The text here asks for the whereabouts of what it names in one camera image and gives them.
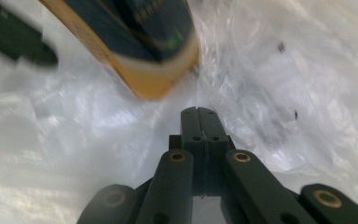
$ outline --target white surface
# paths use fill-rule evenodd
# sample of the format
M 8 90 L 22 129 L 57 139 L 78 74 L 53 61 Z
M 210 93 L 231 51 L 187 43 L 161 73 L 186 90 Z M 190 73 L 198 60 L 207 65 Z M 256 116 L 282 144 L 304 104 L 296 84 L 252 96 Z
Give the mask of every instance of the white surface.
M 0 55 L 0 223 L 76 223 L 102 187 L 136 188 L 192 105 L 287 188 L 358 202 L 358 1 L 189 0 L 200 69 L 160 102 L 134 99 L 37 1 L 2 2 L 44 28 L 60 66 Z M 224 223 L 217 203 L 197 199 L 193 223 Z

